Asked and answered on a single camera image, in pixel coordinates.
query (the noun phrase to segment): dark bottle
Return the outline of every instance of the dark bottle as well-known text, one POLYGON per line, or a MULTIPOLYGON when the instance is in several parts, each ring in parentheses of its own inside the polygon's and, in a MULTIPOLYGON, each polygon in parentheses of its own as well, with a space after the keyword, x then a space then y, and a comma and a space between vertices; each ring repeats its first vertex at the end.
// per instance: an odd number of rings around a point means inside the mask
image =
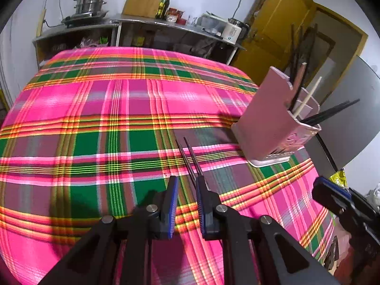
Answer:
POLYGON ((163 8, 162 13, 161 13, 161 19, 165 19, 165 17, 166 17, 166 11, 169 8, 169 3, 170 3, 170 0, 165 0, 165 2, 164 2, 164 8, 163 8))
POLYGON ((160 6, 158 7, 157 14, 156 14, 157 19, 161 18, 163 8, 164 8, 164 0, 161 0, 160 6))

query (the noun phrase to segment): pink utensil holder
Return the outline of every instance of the pink utensil holder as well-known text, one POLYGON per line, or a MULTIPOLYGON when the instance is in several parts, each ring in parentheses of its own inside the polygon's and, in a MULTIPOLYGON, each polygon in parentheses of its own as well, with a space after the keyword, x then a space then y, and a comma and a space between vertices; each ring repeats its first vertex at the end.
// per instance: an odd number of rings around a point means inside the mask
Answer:
MULTIPOLYGON (((247 161, 255 166, 287 162, 321 128, 300 123, 286 104, 292 92, 289 77, 271 66, 246 111, 231 127, 247 161)), ((302 88, 298 105, 308 92, 302 88)), ((304 119, 319 112, 319 104, 310 98, 301 111, 304 119)))

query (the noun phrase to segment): metal screw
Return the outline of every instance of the metal screw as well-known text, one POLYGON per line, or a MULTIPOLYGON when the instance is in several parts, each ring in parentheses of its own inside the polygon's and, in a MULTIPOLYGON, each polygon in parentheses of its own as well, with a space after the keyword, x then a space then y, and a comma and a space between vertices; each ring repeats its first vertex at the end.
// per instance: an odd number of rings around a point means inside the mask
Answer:
POLYGON ((114 217, 112 215, 105 215, 104 217, 101 218, 101 221, 104 224, 109 224, 114 220, 114 217))
POLYGON ((260 221, 263 224, 269 225, 272 222, 272 218, 269 215, 263 215, 260 217, 260 221))
POLYGON ((226 212, 227 209, 228 209, 228 207, 226 205, 217 205, 216 206, 216 211, 219 211, 219 212, 222 212, 222 213, 226 212))
POLYGON ((146 206, 146 210, 148 211, 148 212, 156 212, 157 210, 158 210, 158 207, 156 206, 156 205, 147 205, 146 206))

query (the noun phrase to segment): tablecloth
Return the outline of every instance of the tablecloth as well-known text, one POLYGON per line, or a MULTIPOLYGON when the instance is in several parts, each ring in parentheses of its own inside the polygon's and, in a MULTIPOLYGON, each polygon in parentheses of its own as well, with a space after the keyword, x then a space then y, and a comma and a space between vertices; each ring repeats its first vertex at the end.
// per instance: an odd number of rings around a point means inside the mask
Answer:
POLYGON ((0 131, 0 254, 10 271, 37 284, 102 215, 149 204, 176 175, 176 233, 153 242, 153 283, 223 284, 222 249, 200 235, 195 190, 174 136, 189 140, 224 204, 273 216, 321 260, 333 222, 312 200, 317 172, 305 149, 258 169, 231 132, 256 90, 234 67, 176 52, 57 54, 0 131))

